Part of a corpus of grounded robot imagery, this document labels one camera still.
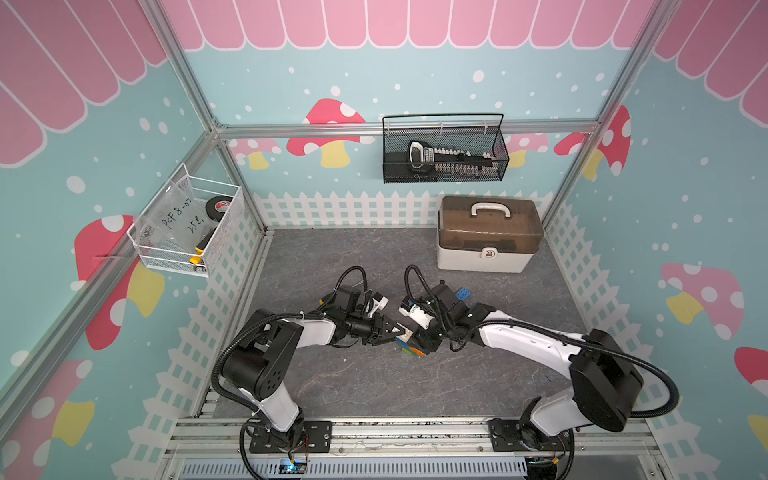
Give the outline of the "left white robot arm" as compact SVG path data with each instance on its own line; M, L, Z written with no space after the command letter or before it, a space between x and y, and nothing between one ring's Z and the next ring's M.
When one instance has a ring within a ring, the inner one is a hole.
M393 342L406 333L399 323L380 313L254 313L223 349L211 372L211 386L222 397L247 407L265 428L294 446L304 432L304 415L284 385L298 349L332 346L346 337L364 345Z

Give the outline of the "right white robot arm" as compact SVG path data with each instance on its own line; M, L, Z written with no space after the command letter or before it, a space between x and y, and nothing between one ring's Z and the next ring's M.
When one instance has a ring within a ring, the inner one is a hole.
M512 352L544 365L571 386L536 397L514 427L514 437L529 450L541 450L560 434L594 425L621 432L643 386L633 363L606 332L564 333L518 319L486 304L459 307L457 335L470 342Z

